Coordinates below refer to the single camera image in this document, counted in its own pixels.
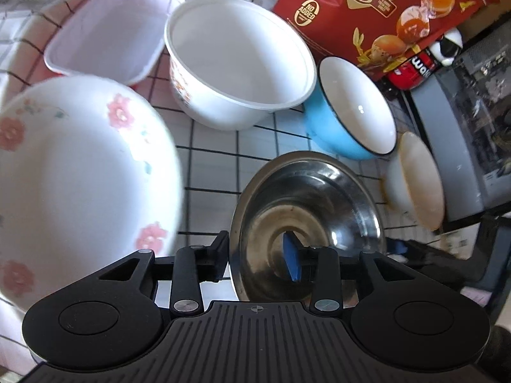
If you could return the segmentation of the stainless steel bowl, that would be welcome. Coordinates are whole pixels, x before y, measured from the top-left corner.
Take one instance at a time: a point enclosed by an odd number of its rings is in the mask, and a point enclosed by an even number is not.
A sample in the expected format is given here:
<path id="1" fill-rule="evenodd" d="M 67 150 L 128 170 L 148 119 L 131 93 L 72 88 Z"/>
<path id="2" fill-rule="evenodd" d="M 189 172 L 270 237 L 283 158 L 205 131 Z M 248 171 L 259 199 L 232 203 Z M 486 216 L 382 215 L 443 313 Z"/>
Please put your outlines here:
<path id="1" fill-rule="evenodd" d="M 353 171 L 322 153 L 295 151 L 265 164 L 250 180 L 230 227 L 230 272 L 242 301 L 306 301 L 312 288 L 292 280 L 283 234 L 305 247 L 341 255 L 386 251 L 383 223 Z"/>

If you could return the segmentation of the blue enamel bowl black rim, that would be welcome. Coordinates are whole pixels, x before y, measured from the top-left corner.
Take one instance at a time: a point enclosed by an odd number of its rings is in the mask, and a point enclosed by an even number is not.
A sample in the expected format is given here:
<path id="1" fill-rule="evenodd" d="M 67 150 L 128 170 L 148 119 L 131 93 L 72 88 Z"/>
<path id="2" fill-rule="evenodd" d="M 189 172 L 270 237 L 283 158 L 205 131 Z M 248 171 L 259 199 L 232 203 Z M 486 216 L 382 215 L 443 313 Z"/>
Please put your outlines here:
<path id="1" fill-rule="evenodd" d="M 332 154 L 361 161 L 396 148 L 397 127 L 383 94 L 349 61 L 328 56 L 319 63 L 303 108 L 309 136 Z"/>

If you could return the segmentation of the large white plastic bowl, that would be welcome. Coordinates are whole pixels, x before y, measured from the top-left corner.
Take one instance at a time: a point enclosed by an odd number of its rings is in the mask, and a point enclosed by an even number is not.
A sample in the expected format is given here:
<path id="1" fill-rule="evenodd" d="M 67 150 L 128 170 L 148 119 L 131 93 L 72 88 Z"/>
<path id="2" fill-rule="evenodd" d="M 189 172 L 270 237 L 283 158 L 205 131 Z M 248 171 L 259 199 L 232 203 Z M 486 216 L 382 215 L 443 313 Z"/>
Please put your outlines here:
<path id="1" fill-rule="evenodd" d="M 239 131 L 302 104 L 317 81 L 305 41 L 244 0 L 187 0 L 167 19 L 172 95 L 198 123 Z"/>

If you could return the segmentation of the small cream ceramic bowl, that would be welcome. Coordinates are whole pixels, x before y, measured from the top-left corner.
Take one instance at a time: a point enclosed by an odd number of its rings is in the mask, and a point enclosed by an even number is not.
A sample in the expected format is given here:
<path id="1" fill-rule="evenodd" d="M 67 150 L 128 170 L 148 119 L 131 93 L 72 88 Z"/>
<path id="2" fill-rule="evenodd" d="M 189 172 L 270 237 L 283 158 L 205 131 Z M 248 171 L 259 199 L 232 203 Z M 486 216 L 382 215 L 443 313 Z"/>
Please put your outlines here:
<path id="1" fill-rule="evenodd" d="M 407 214 L 420 226 L 438 230 L 445 204 L 438 166 L 419 136 L 407 131 L 398 140 L 383 178 L 382 192 L 389 206 Z"/>

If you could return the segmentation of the floral white ceramic bowl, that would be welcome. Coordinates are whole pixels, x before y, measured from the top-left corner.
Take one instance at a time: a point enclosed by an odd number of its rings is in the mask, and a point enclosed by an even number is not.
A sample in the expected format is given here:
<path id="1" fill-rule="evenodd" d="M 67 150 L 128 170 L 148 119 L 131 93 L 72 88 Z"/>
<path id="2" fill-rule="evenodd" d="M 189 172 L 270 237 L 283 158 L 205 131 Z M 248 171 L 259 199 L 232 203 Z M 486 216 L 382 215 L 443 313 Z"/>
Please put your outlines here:
<path id="1" fill-rule="evenodd" d="M 176 145 L 141 95 L 57 77 L 1 111 L 1 293 L 19 310 L 126 255 L 176 251 Z"/>

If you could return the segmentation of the grey metal appliance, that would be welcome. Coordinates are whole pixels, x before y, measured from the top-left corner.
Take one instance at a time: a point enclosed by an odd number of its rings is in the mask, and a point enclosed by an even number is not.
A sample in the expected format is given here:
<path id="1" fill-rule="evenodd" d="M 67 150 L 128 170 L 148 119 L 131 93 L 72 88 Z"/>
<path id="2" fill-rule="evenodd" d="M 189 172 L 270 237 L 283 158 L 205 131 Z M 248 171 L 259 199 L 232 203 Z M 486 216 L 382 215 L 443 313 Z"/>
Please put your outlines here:
<path id="1" fill-rule="evenodd" d="M 406 94 L 443 183 L 444 232 L 510 210 L 510 18 Z"/>

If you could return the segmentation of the white rectangular tray red rim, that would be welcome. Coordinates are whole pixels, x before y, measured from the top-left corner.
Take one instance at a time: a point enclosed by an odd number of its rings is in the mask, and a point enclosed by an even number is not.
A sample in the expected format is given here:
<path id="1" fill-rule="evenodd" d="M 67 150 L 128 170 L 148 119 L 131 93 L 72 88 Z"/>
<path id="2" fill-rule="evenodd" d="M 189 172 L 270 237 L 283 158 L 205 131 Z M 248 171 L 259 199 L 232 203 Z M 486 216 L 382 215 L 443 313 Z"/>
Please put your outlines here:
<path id="1" fill-rule="evenodd" d="M 135 86 L 164 48 L 164 26 L 185 0 L 89 0 L 44 51 L 49 70 L 92 74 Z"/>

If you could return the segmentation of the red black waka bottle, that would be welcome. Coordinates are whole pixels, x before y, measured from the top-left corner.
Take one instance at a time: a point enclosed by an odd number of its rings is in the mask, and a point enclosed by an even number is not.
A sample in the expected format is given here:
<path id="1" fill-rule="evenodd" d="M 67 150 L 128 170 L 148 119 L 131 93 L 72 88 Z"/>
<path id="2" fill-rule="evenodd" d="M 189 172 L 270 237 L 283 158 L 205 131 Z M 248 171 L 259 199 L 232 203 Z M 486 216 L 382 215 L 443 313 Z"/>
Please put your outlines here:
<path id="1" fill-rule="evenodd" d="M 463 48 L 458 28 L 448 30 L 430 46 L 387 74 L 389 82 L 399 90 L 420 86 L 440 67 L 449 67 Z"/>

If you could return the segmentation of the red snack bag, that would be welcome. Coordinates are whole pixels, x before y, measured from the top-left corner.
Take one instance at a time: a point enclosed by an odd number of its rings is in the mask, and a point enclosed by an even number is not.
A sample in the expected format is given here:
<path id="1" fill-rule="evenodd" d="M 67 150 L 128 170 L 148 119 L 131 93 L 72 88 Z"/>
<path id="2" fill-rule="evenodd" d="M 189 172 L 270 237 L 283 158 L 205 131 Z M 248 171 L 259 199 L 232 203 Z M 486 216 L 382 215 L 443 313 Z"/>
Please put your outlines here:
<path id="1" fill-rule="evenodd" d="M 378 80 L 499 0 L 278 0 L 276 15 L 317 61 L 337 56 Z"/>

